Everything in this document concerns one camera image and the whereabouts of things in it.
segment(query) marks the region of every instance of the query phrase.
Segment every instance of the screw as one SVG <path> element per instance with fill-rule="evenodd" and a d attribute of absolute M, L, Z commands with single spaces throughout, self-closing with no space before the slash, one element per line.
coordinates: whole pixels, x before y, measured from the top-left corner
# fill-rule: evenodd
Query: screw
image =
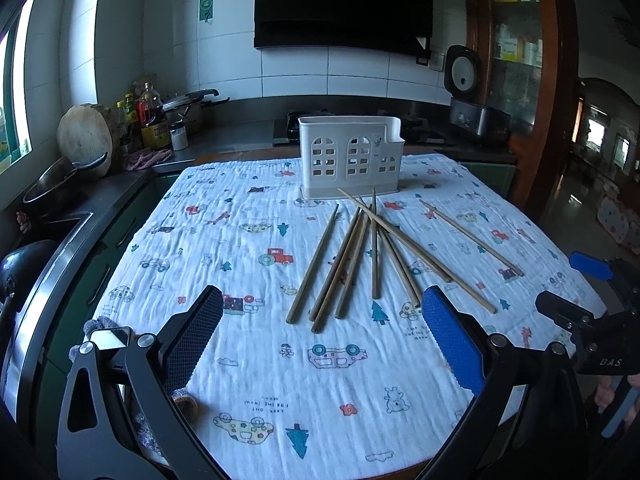
<path fill-rule="evenodd" d="M 551 343 L 551 350 L 554 354 L 558 355 L 562 355 L 565 352 L 564 345 L 562 343 L 559 343 L 558 341 L 554 341 L 553 343 Z"/>
<path fill-rule="evenodd" d="M 138 338 L 138 346 L 140 348 L 146 348 L 151 346 L 156 340 L 156 336 L 153 334 L 143 334 Z"/>
<path fill-rule="evenodd" d="M 502 334 L 493 334 L 489 338 L 489 341 L 491 341 L 492 345 L 494 345 L 495 347 L 498 347 L 498 348 L 502 348 L 504 346 L 507 346 L 507 338 L 505 338 L 505 336 L 503 336 Z"/>
<path fill-rule="evenodd" d="M 87 341 L 80 345 L 79 351 L 81 354 L 88 354 L 93 349 L 94 349 L 94 344 L 91 341 Z"/>

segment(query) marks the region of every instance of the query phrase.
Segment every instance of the wooden cutting board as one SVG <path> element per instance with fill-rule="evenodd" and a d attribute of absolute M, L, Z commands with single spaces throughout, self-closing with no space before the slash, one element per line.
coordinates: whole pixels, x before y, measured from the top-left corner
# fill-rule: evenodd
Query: wooden cutting board
<path fill-rule="evenodd" d="M 76 105 L 67 111 L 58 125 L 60 153 L 71 162 L 87 164 L 107 152 L 107 160 L 94 170 L 82 172 L 83 179 L 105 176 L 119 167 L 119 134 L 113 112 L 102 105 Z"/>

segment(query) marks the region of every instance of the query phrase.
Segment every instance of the wooden chopstick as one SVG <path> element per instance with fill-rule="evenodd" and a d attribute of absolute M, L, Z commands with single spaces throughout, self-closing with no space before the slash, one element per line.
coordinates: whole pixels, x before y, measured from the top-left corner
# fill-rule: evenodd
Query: wooden chopstick
<path fill-rule="evenodd" d="M 409 272 L 408 269 L 405 269 L 406 264 L 404 263 L 404 261 L 400 259 L 398 253 L 395 251 L 395 247 L 393 247 L 392 242 L 389 239 L 389 235 L 386 233 L 386 231 L 380 230 L 380 239 L 382 240 L 382 243 L 384 244 L 387 252 L 389 253 L 389 256 L 391 256 L 391 261 L 393 262 L 394 267 L 396 268 L 396 272 L 398 273 L 398 276 L 400 276 L 400 280 L 402 280 L 402 284 L 404 285 L 404 288 L 406 290 L 406 293 L 409 296 L 409 300 L 411 301 L 412 305 L 415 306 L 417 304 L 420 304 L 418 295 L 415 293 L 414 286 L 411 283 L 412 282 L 412 279 L 410 278 L 411 273 Z"/>
<path fill-rule="evenodd" d="M 496 309 L 491 303 L 489 303 L 485 298 L 480 296 L 480 294 L 478 294 L 475 290 L 473 290 L 473 288 L 471 286 L 469 286 L 468 283 L 466 283 L 462 278 L 460 278 L 455 273 L 451 272 L 450 269 L 448 269 L 446 266 L 444 266 L 443 263 L 439 262 L 434 256 L 429 256 L 429 254 L 426 253 L 426 251 L 422 247 L 420 247 L 420 245 L 418 245 L 416 242 L 411 240 L 411 238 L 409 238 L 407 235 L 405 235 L 404 233 L 400 232 L 398 229 L 393 227 L 384 218 L 373 214 L 371 211 L 369 211 L 369 209 L 364 204 L 358 202 L 353 196 L 351 196 L 347 192 L 345 192 L 345 191 L 343 191 L 343 190 L 341 190 L 339 188 L 338 188 L 338 191 L 340 191 L 344 196 L 347 196 L 353 203 L 356 203 L 358 205 L 358 207 L 362 211 L 364 211 L 369 216 L 369 218 L 371 218 L 371 220 L 377 222 L 379 225 L 381 225 L 383 228 L 385 228 L 391 234 L 395 235 L 396 238 L 398 238 L 398 240 L 400 240 L 406 247 L 408 247 L 409 249 L 414 251 L 414 253 L 418 254 L 418 256 L 420 256 L 420 259 L 423 260 L 426 264 L 428 264 L 431 261 L 431 258 L 433 258 L 433 261 L 437 262 L 437 264 L 439 264 L 439 266 L 442 269 L 442 271 L 446 272 L 448 277 L 450 276 L 450 280 L 453 280 L 454 282 L 456 282 L 468 295 L 470 295 L 472 298 L 474 298 L 478 303 L 480 303 L 489 312 L 491 312 L 492 314 L 496 313 Z"/>
<path fill-rule="evenodd" d="M 356 228 L 359 230 L 363 223 L 366 224 L 366 221 L 367 221 L 367 217 L 364 216 L 362 212 L 360 212 L 360 215 L 358 215 Z M 338 263 L 337 270 L 333 276 L 333 279 L 331 280 L 331 283 L 329 284 L 329 288 L 326 292 L 326 295 L 324 296 L 324 298 L 322 298 L 322 303 L 320 305 L 320 308 L 318 309 L 316 318 L 314 319 L 314 322 L 311 325 L 311 332 L 313 332 L 314 334 L 320 332 L 322 325 L 324 324 L 324 319 L 328 316 L 329 311 L 331 310 L 331 297 L 334 294 L 335 287 L 338 285 L 338 282 L 340 282 L 340 275 L 342 274 L 342 270 L 344 269 L 344 266 L 346 265 L 347 260 L 349 259 L 348 252 L 353 247 L 353 243 L 355 240 L 353 236 L 354 232 L 355 231 L 352 230 L 350 233 L 350 238 L 347 241 L 345 251 L 343 251 L 340 256 L 340 262 Z"/>
<path fill-rule="evenodd" d="M 354 244 L 353 254 L 351 255 L 351 264 L 347 270 L 347 279 L 344 282 L 344 286 L 342 288 L 342 293 L 340 294 L 340 300 L 338 300 L 338 306 L 335 309 L 334 317 L 336 319 L 340 319 L 344 317 L 346 314 L 346 299 L 349 295 L 351 284 L 356 276 L 356 272 L 358 270 L 358 263 L 360 261 L 360 256 L 362 252 L 362 246 L 364 244 L 364 238 L 367 234 L 367 226 L 371 223 L 372 227 L 375 227 L 375 224 L 369 220 L 365 215 L 362 215 L 360 220 L 358 235 L 356 238 L 356 242 Z"/>
<path fill-rule="evenodd" d="M 377 222 L 377 224 L 379 224 L 380 226 L 385 228 L 388 232 L 390 232 L 398 240 L 400 240 L 400 242 L 402 242 L 406 247 L 408 247 L 415 254 L 417 254 L 420 257 L 420 259 L 422 261 L 424 261 L 425 264 L 430 266 L 433 269 L 433 271 L 438 276 L 440 276 L 441 279 L 443 279 L 447 283 L 451 282 L 451 277 L 450 277 L 449 273 L 444 271 L 444 268 L 442 267 L 442 264 L 439 263 L 439 261 L 436 259 L 435 256 L 431 256 L 427 251 L 425 251 L 422 247 L 420 247 L 420 245 L 417 242 L 415 242 L 414 240 L 411 240 L 411 238 L 409 238 L 402 231 L 396 229 L 393 225 L 391 225 L 389 222 L 387 222 L 384 218 L 382 218 L 381 216 L 379 216 L 377 214 L 374 214 L 371 211 L 369 211 L 369 208 L 366 205 L 364 205 L 361 202 L 358 202 L 349 193 L 341 190 L 340 188 L 338 188 L 338 191 L 340 191 L 344 196 L 348 197 L 354 204 L 357 204 L 358 207 L 360 209 L 362 209 L 369 216 L 369 218 L 371 218 L 371 220 Z"/>
<path fill-rule="evenodd" d="M 327 222 L 326 227 L 324 228 L 324 233 L 322 233 L 322 238 L 320 238 L 320 243 L 316 247 L 316 252 L 314 253 L 314 257 L 311 258 L 311 263 L 306 268 L 305 277 L 302 278 L 302 283 L 300 283 L 300 287 L 298 288 L 298 293 L 296 297 L 293 299 L 293 303 L 291 304 L 291 308 L 289 309 L 289 314 L 287 315 L 287 323 L 295 323 L 298 320 L 298 315 L 300 314 L 300 304 L 305 297 L 307 292 L 306 286 L 309 283 L 309 280 L 313 276 L 314 269 L 318 264 L 318 260 L 322 253 L 324 252 L 324 246 L 326 245 L 326 241 L 329 239 L 329 235 L 331 234 L 331 229 L 335 222 L 336 213 L 338 212 L 338 204 L 335 205 L 334 212 L 329 217 L 329 221 Z"/>
<path fill-rule="evenodd" d="M 477 245 L 479 245 L 480 247 L 482 247 L 485 251 L 487 251 L 489 254 L 492 254 L 495 258 L 497 258 L 498 260 L 500 260 L 502 263 L 504 263 L 507 267 L 509 267 L 513 272 L 515 272 L 518 276 L 524 276 L 524 272 L 522 272 L 516 265 L 512 264 L 509 260 L 507 260 L 507 258 L 505 258 L 504 256 L 502 256 L 498 251 L 494 250 L 492 247 L 490 247 L 489 245 L 485 244 L 480 238 L 478 238 L 475 234 L 473 234 L 472 232 L 468 231 L 467 229 L 465 229 L 464 227 L 462 227 L 462 225 L 458 224 L 453 218 L 448 217 L 447 215 L 445 215 L 442 211 L 440 211 L 439 209 L 435 208 L 434 206 L 430 205 L 428 202 L 425 202 L 424 200 L 420 199 L 420 202 L 424 205 L 427 206 L 428 208 L 430 208 L 431 210 L 434 211 L 434 213 L 436 213 L 440 218 L 442 218 L 444 221 L 447 221 L 449 224 L 453 225 L 453 227 L 455 227 L 458 231 L 460 231 L 462 234 L 466 235 L 468 238 L 470 238 L 473 242 L 475 242 Z"/>
<path fill-rule="evenodd" d="M 335 255 L 334 262 L 331 264 L 331 269 L 329 269 L 329 273 L 324 279 L 324 283 L 322 284 L 322 289 L 320 290 L 320 294 L 318 294 L 318 297 L 316 298 L 316 302 L 314 303 L 314 307 L 311 309 L 311 312 L 309 313 L 309 321 L 314 321 L 314 322 L 316 321 L 316 317 L 318 316 L 320 307 L 323 305 L 324 300 L 326 299 L 326 294 L 329 290 L 329 287 L 332 284 L 332 281 L 334 280 L 334 276 L 336 275 L 336 273 L 340 275 L 340 272 L 342 272 L 342 267 L 344 266 L 344 263 L 342 262 L 342 256 L 344 255 L 344 252 L 347 250 L 347 246 L 349 245 L 349 242 L 351 240 L 351 234 L 353 233 L 353 230 L 355 229 L 356 224 L 358 223 L 358 218 L 360 218 L 360 214 L 361 214 L 360 211 L 356 210 L 356 212 L 353 215 L 353 218 L 351 219 L 351 223 L 349 224 L 347 233 L 344 235 L 344 239 L 342 240 L 340 249 L 338 249 L 338 253 Z"/>
<path fill-rule="evenodd" d="M 371 211 L 378 213 L 376 201 L 376 188 L 371 194 Z M 371 222 L 371 297 L 374 300 L 380 298 L 380 278 L 378 276 L 378 224 Z"/>

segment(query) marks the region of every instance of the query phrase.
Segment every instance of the white tablecloth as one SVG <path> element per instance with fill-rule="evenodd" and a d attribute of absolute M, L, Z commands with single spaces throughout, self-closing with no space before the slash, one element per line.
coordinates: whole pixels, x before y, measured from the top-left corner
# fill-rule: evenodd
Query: white tablecloth
<path fill-rule="evenodd" d="M 182 172 L 134 236 L 95 315 L 139 334 L 157 333 L 207 284 L 228 295 L 188 390 L 200 407 L 194 430 L 232 478 L 369 478 L 423 462 L 472 396 L 456 383 L 420 312 L 406 304 L 386 255 L 380 300 L 370 297 L 370 257 L 364 255 L 346 319 L 331 316 L 317 335 L 305 314 L 296 325 L 285 323 L 335 204 L 305 201 L 301 173 L 299 159 Z M 537 294 L 551 290 L 597 317 L 605 307 L 540 229 L 441 155 L 403 157 L 400 187 L 379 197 L 378 211 L 476 287 L 498 313 L 439 280 L 401 246 L 420 286 L 440 285 L 458 310 L 518 346 L 543 349 L 559 340 L 574 352 L 568 333 L 536 312 Z M 434 218 L 420 197 L 494 246 L 524 277 Z M 310 298 L 353 213 L 354 206 L 341 201 Z M 504 419 L 515 413 L 520 395 L 514 393 Z"/>

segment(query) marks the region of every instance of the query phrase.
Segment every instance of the kitchen counter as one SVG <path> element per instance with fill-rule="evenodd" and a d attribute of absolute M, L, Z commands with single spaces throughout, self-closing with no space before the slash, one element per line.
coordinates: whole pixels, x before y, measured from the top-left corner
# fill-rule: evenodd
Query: kitchen counter
<path fill-rule="evenodd" d="M 445 137 L 447 144 L 418 144 L 406 142 L 405 155 L 441 153 L 457 161 L 515 164 L 516 157 L 506 146 L 481 146 L 460 136 L 449 123 L 430 124 L 431 129 Z M 156 173 L 175 173 L 194 164 L 224 160 L 261 160 L 264 158 L 296 158 L 300 156 L 297 144 L 273 147 L 283 135 L 281 121 L 252 121 L 205 128 L 189 138 L 189 146 L 174 153 L 174 157 L 153 167 Z"/>
<path fill-rule="evenodd" d="M 108 225 L 138 190 L 151 180 L 151 170 L 126 171 L 81 188 L 78 204 L 65 219 L 78 223 L 60 244 L 17 314 L 12 345 L 7 351 L 1 380 L 4 403 L 21 430 L 28 413 L 36 365 L 44 340 L 67 289 Z"/>

